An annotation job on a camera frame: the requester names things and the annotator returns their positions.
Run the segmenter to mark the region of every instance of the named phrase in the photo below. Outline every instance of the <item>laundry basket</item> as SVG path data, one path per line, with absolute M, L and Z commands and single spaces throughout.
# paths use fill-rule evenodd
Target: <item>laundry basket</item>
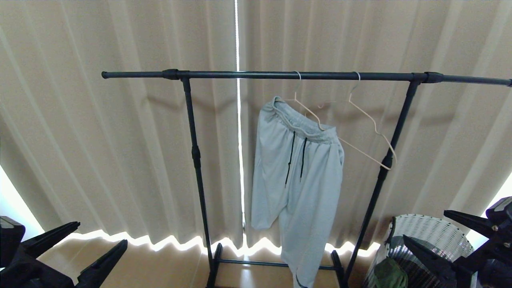
M 473 247 L 464 234 L 447 221 L 418 214 L 396 216 L 393 217 L 386 240 L 377 251 L 366 274 L 363 287 L 375 287 L 374 267 L 386 257 L 394 259 L 407 273 L 409 287 L 442 287 L 434 275 L 407 249 L 403 243 L 403 235 L 416 238 L 420 244 L 451 262 L 473 252 Z

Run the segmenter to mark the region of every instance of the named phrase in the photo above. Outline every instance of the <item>elastic waistband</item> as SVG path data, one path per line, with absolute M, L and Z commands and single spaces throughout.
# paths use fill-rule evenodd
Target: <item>elastic waistband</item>
M 298 136 L 307 137 L 308 140 L 314 142 L 336 143 L 339 142 L 336 133 L 336 127 L 322 124 L 322 131 L 318 127 L 318 123 L 308 119 L 306 116 L 297 112 L 286 102 L 282 101 L 279 96 L 267 103 L 268 109 L 271 109 L 291 131 L 295 131 Z

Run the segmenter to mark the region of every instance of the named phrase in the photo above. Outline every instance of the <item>light blue pants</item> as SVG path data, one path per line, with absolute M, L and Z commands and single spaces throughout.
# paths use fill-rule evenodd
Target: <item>light blue pants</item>
M 336 214 L 344 152 L 335 127 L 322 131 L 279 99 L 259 115 L 251 223 L 268 229 L 279 216 L 281 258 L 294 287 L 311 288 Z

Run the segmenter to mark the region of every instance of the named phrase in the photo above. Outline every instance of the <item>green cloth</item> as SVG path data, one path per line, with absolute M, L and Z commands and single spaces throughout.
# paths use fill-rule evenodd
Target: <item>green cloth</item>
M 377 264 L 373 273 L 377 288 L 407 288 L 407 273 L 391 258 Z

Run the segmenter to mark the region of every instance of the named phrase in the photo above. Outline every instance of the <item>curtain fold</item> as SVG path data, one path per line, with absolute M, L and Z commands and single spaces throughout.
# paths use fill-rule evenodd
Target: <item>curtain fold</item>
M 235 70 L 234 2 L 2 2 L 0 13 L 2 136 L 40 183 L 44 201 L 27 202 L 43 228 L 202 237 L 181 82 L 100 73 Z M 210 235 L 241 246 L 236 80 L 191 84 Z
M 242 2 L 241 70 L 424 72 L 509 77 L 512 4 L 507 2 Z M 279 232 L 251 228 L 257 117 L 275 95 L 292 98 L 298 80 L 242 80 L 245 219 L 249 246 Z M 300 101 L 341 138 L 374 158 L 387 152 L 373 124 L 347 103 L 355 81 L 305 80 Z M 408 83 L 363 81 L 352 100 L 391 139 Z M 365 243 L 379 240 L 390 218 L 442 217 L 445 209 L 480 215 L 512 171 L 510 88 L 421 85 L 396 149 Z M 318 108 L 326 101 L 323 109 Z M 346 162 L 329 242 L 355 243 L 379 166 L 343 145 Z

